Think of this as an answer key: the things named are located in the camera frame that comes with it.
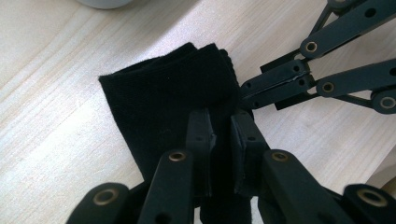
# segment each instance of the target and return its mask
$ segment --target light wood surface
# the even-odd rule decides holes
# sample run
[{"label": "light wood surface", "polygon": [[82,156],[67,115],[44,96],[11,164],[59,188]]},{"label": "light wood surface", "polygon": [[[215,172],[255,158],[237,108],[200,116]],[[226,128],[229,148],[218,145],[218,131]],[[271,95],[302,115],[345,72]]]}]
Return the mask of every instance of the light wood surface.
[{"label": "light wood surface", "polygon": [[[97,78],[186,42],[227,49],[240,84],[300,46],[325,0],[0,2],[0,223],[65,223],[93,187],[142,181]],[[315,78],[396,57],[396,21],[313,61]],[[396,145],[396,116],[318,98],[255,111],[272,148],[320,184],[365,182]],[[254,208],[255,223],[261,223]]]}]

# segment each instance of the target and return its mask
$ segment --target black cloth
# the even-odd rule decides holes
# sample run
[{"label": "black cloth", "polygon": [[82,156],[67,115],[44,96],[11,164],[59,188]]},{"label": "black cloth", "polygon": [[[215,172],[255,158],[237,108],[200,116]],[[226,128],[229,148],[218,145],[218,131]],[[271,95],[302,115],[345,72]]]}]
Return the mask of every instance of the black cloth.
[{"label": "black cloth", "polygon": [[224,49],[188,43],[99,81],[145,181],[165,151],[185,147],[190,112],[208,108],[217,141],[210,168],[214,196],[202,199],[202,221],[251,223],[249,199],[233,194],[230,116],[240,95]]}]

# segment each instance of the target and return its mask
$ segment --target table surface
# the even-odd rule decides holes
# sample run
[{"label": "table surface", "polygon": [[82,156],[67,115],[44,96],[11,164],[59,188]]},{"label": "table surface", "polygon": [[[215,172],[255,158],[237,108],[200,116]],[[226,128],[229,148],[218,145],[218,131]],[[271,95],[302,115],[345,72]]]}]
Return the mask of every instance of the table surface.
[{"label": "table surface", "polygon": [[[105,182],[142,181],[98,77],[186,42],[227,49],[242,84],[307,37],[325,0],[135,0],[98,10],[74,0],[0,3],[0,223],[63,223]],[[396,21],[310,63],[315,78],[396,56]],[[396,116],[317,98],[256,110],[271,148],[320,184],[365,182],[396,145]],[[260,223],[254,208],[255,223]]]}]

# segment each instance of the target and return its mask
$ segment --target wood grain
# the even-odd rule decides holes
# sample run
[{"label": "wood grain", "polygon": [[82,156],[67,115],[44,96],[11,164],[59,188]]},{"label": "wood grain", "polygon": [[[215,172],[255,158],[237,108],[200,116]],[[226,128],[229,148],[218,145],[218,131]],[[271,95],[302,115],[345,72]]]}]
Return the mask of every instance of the wood grain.
[{"label": "wood grain", "polygon": [[[142,181],[97,78],[186,42],[227,49],[238,80],[294,49],[326,1],[73,0],[0,3],[0,223],[64,223],[105,182]],[[396,56],[396,21],[311,63],[315,78]],[[272,148],[335,191],[365,182],[396,145],[396,117],[318,98],[255,111]],[[261,223],[254,211],[255,223]]]}]

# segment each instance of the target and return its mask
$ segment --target black fabric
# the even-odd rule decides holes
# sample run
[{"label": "black fabric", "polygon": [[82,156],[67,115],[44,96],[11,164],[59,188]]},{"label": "black fabric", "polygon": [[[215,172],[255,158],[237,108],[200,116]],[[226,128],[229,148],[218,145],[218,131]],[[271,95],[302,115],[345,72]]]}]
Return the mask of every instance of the black fabric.
[{"label": "black fabric", "polygon": [[185,146],[190,112],[208,108],[217,142],[211,155],[214,197],[202,199],[203,222],[251,223],[249,199],[233,195],[230,116],[240,96],[224,49],[189,43],[99,81],[145,181],[165,151]]}]

